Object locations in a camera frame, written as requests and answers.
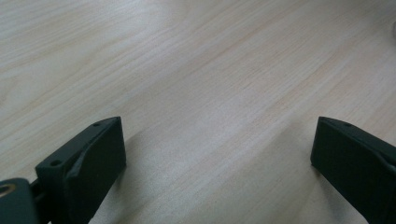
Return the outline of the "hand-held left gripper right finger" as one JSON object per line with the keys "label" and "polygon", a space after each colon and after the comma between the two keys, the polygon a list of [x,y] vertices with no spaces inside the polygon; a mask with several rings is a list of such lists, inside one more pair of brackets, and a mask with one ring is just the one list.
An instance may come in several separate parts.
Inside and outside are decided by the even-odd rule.
{"label": "hand-held left gripper right finger", "polygon": [[320,117],[310,160],[369,224],[396,224],[396,147]]}

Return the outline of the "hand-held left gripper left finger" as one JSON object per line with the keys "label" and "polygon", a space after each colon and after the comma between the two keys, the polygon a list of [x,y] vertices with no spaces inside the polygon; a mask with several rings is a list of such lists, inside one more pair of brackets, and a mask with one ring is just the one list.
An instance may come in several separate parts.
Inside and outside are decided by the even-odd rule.
{"label": "hand-held left gripper left finger", "polygon": [[35,170],[52,224],[88,224],[125,166],[119,117],[95,122],[50,154]]}

